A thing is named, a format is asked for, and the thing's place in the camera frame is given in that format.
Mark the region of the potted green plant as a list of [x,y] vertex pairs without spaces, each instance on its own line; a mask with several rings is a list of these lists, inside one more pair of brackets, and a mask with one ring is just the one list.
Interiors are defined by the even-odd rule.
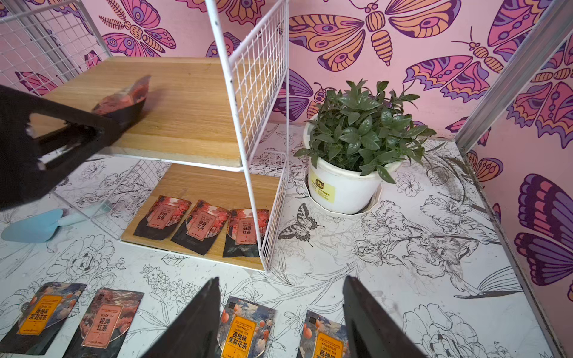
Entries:
[[419,96],[388,84],[370,90],[365,80],[350,81],[344,91],[328,91],[305,127],[295,156],[307,158],[310,197],[326,210],[361,212],[384,183],[395,183],[392,173],[404,161],[422,162],[425,142],[437,133],[404,109]]

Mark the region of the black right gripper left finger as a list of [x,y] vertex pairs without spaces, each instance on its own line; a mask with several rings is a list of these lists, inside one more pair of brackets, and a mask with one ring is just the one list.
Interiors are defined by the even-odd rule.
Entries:
[[219,278],[214,277],[143,357],[215,357],[220,298]]

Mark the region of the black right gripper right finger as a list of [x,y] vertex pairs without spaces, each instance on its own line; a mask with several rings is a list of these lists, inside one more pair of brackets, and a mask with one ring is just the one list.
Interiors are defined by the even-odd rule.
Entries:
[[425,357],[358,278],[346,277],[343,298],[352,357]]

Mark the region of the orange-label tea bag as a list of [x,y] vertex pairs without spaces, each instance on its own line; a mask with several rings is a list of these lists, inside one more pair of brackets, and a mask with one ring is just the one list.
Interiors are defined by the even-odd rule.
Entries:
[[86,287],[85,283],[43,284],[1,340],[1,352],[45,355]]
[[272,308],[230,296],[220,317],[218,357],[265,357],[275,317]]
[[351,352],[346,326],[308,310],[296,356],[349,358]]

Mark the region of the red tea bag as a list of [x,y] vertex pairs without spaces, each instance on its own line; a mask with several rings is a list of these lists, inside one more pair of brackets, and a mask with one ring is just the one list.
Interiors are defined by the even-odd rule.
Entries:
[[171,241],[204,256],[215,243],[230,215],[230,210],[199,200]]
[[259,257],[258,237],[252,209],[230,212],[223,257]]
[[122,131],[137,123],[149,95],[151,76],[146,75],[113,95],[103,98],[91,113],[113,119]]
[[176,230],[190,206],[188,200],[160,195],[138,223],[134,235],[150,240],[165,240]]
[[100,288],[82,317],[64,356],[119,356],[143,296],[142,292]]

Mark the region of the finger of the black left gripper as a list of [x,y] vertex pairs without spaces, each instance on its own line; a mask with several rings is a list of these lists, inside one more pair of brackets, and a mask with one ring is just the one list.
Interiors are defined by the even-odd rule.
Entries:
[[[34,138],[32,114],[63,120]],[[114,120],[1,86],[1,209],[36,201],[121,137]]]

